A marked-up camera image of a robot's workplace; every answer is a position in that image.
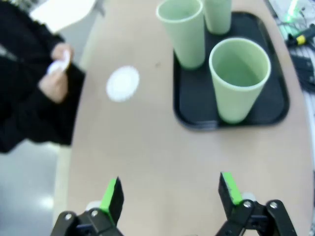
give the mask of cup rim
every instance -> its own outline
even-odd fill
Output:
[[[267,73],[266,73],[266,76],[257,84],[255,85],[252,85],[252,86],[246,86],[246,87],[242,87],[242,86],[237,86],[237,85],[232,85],[226,81],[224,81],[218,74],[217,72],[215,71],[215,69],[213,68],[213,65],[212,65],[212,58],[213,58],[213,55],[214,55],[214,52],[216,51],[216,49],[218,47],[220,47],[222,44],[225,44],[227,42],[230,42],[230,41],[243,41],[243,42],[247,42],[247,43],[250,43],[252,45],[254,45],[258,50],[260,50],[263,55],[265,56],[265,59],[267,60],[267,64],[268,64],[268,69],[267,69]],[[264,85],[268,78],[270,77],[270,74],[271,74],[271,62],[270,62],[270,59],[266,53],[266,51],[257,43],[249,40],[249,39],[246,39],[246,38],[241,38],[241,37],[232,37],[232,38],[227,38],[225,40],[222,40],[221,42],[219,42],[216,46],[214,46],[214,48],[211,50],[211,53],[210,53],[210,56],[209,56],[209,67],[210,67],[210,70],[212,71],[212,73],[214,73],[216,75],[216,77],[218,78],[218,81],[227,86],[228,88],[230,89],[234,89],[234,90],[237,90],[237,91],[249,91],[249,90],[254,90],[256,88],[259,88],[261,87],[262,85]]]
[[[162,6],[163,4],[165,4],[166,2],[169,2],[169,1],[171,1],[171,0],[164,0],[163,2],[161,2],[161,3],[157,6],[157,8],[156,8],[156,16],[157,16],[161,21],[166,22],[166,23],[170,23],[170,24],[183,23],[183,22],[189,21],[189,20],[195,18],[196,16],[198,16],[198,15],[202,12],[202,9],[203,9],[203,2],[202,2],[201,0],[191,0],[191,1],[196,1],[196,2],[199,3],[199,9],[198,9],[198,11],[197,11],[195,14],[193,14],[193,15],[191,15],[191,16],[189,16],[189,17],[186,17],[186,18],[184,18],[184,19],[180,19],[180,20],[168,20],[168,19],[165,19],[165,18],[163,18],[163,17],[160,16],[160,14],[159,14],[159,9],[161,8],[161,6]]]

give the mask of plastic cup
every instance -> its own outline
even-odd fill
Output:
[[[209,67],[220,117],[227,123],[241,122],[270,76],[267,53],[248,39],[229,38],[212,49]]]
[[[157,7],[183,68],[196,69],[205,61],[203,3],[201,0],[166,0]]]
[[[232,0],[204,0],[207,29],[213,34],[225,34],[231,28]]]

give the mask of yellow and black tool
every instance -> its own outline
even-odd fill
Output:
[[[300,46],[307,44],[315,37],[315,25],[310,24],[310,27],[297,35],[288,34],[288,39],[285,42],[288,47]]]

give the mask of bolt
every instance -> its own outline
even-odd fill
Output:
[[[65,216],[65,220],[69,220],[69,219],[71,219],[71,217],[72,217],[71,214],[67,214],[67,215]]]
[[[278,208],[278,204],[275,202],[270,203],[270,207],[273,209],[277,209]]]
[[[246,208],[250,208],[252,204],[249,201],[246,201],[243,203],[243,206],[245,206]]]
[[[91,216],[96,217],[97,213],[98,213],[97,210],[94,210],[94,211],[92,211]]]

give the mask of person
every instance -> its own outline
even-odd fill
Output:
[[[74,64],[46,74],[73,48],[27,13],[0,0],[0,152],[24,139],[71,145],[85,74]]]

